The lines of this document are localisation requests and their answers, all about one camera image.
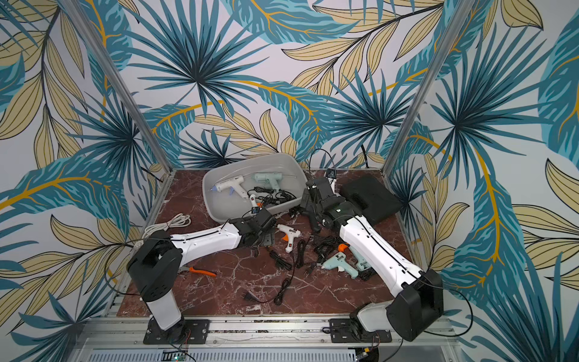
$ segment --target black power cord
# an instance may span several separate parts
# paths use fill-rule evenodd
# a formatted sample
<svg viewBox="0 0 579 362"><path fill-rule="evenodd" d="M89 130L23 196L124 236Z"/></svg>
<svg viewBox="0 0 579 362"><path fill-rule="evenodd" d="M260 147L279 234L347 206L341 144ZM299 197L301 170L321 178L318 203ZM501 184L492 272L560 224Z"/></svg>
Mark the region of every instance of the black power cord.
<svg viewBox="0 0 579 362"><path fill-rule="evenodd" d="M245 299L246 301L251 301L251 302L256 302L256 303L261 303L261 304L265 304L265 303L269 303L269 302L273 301L275 305L281 305L284 301L284 293L290 287L291 282L294 279L295 260L294 260L294 254L293 253L291 254L291 258L292 258L292 262L294 265L294 270L291 273L291 277L284 279L284 281L281 283L280 291L277 292L277 294L273 298L268 299L267 301L260 301L258 298L253 296L253 294L251 294L249 291L247 291L243 295L243 299Z"/></svg>

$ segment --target gray plastic tray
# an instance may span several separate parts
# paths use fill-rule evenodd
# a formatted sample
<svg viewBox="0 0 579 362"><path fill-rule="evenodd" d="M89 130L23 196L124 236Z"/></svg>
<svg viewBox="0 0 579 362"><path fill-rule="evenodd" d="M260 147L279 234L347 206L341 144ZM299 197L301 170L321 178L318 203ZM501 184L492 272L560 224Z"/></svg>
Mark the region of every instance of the gray plastic tray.
<svg viewBox="0 0 579 362"><path fill-rule="evenodd" d="M287 211L299 205L302 200L303 189L306 187L306 175L292 156L286 153L272 153L271 155L255 157L217 167L205 174L202 185L203 200L205 200L205 207L213 220L216 222L226 222L228 219L241 217L251 210L251 202L242 199L237 192L229 195L229 190L222 192L212 191L211 188L215 183L242 175L244 182L241 186L243 186L246 191L249 191L255 186L264 187L264 184L255 182L251 178L251 175L256 172L281 172L284 178L279 182L280 188L296 196L296 199L290 202L268 207L267 210L272 215Z"/></svg>

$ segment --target orange-handled pliers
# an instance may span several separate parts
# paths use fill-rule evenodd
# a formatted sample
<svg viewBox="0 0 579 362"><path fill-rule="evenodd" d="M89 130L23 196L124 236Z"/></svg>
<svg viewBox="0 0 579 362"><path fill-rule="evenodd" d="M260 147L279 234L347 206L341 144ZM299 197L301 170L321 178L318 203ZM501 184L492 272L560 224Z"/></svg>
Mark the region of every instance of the orange-handled pliers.
<svg viewBox="0 0 579 362"><path fill-rule="evenodd" d="M194 268L189 268L188 266L182 266L182 267L180 267L180 268L179 268L179 273L181 273L181 272L192 272L192 273L195 273L195 274L202 274L202 275L211 276L211 277L213 277L213 278L215 278L215 277L217 276L217 274L215 274L215 273L211 273L211 272L208 272L208 271L206 271L206 270L197 270L197 269L194 269Z"/></svg>

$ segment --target small white glue gun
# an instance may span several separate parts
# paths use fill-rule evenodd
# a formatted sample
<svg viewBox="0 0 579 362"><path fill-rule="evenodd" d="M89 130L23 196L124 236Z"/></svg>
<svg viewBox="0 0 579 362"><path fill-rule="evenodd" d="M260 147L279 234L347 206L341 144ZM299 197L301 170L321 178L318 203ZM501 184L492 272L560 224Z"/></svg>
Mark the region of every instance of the small white glue gun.
<svg viewBox="0 0 579 362"><path fill-rule="evenodd" d="M294 249L294 238L299 237L301 232L283 224L277 224L277 228L285 233L285 236L282 238L282 240L288 242L288 246L285 248L285 252L291 253L291 251Z"/></svg>
<svg viewBox="0 0 579 362"><path fill-rule="evenodd" d="M229 187L231 187L229 194L231 195L233 191L237 192L242 199L247 200L249 196L247 196L247 192L241 187L241 183L243 182L243 176L235 176L232 178L228 178L227 180L220 181L215 183L215 186L211 189L212 191L223 191Z"/></svg>

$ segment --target marble tabletop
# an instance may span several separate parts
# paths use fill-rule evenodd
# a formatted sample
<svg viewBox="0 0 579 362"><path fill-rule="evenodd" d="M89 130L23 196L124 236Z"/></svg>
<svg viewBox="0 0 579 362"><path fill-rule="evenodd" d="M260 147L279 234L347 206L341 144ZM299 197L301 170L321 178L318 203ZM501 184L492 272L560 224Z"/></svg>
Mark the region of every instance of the marble tabletop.
<svg viewBox="0 0 579 362"><path fill-rule="evenodd" d="M190 214L191 225L186 228L170 229L173 233L188 233L213 228L218 224L207 214L201 180L207 171L177 171L167 193L164 204L156 222L165 222L178 213ZM354 180L364 174L371 174L382 181L377 170L338 171L337 190L345 182ZM302 232L301 238L307 240L311 234L309 220L304 216L290 218L288 214L278 218L279 223L291 225ZM375 226L378 233L386 239L405 258L411 259L400 226L391 216ZM330 235L323 230L320 235ZM283 233L276 233L276 244L273 247L280 255L290 259L284 249L287 245L281 238ZM255 257L250 249L220 251L194 260L189 266L195 269L209 270L217 274L216 278L193 274L180 274L173 286L177 305L183 315L247 315L273 313L349 313L368 302L382 302L392 299L388 288L381 278L374 275L368 281L352 279L345 272L337 269L324 270L316 268L310 276L305 276L307 263L315 261L317 254L307 246L304 260L306 266L296 269L291 286L285 292L280 306L273 302L259 304L243 299L243 294L250 291L261 300L273 298L281 282L291 276L291 272L276 269L273 259L265 248L259 249ZM349 250L346 255L353 261ZM131 283L127 292L137 292ZM117 313L119 317L149 316L146 305L138 296L124 297Z"/></svg>

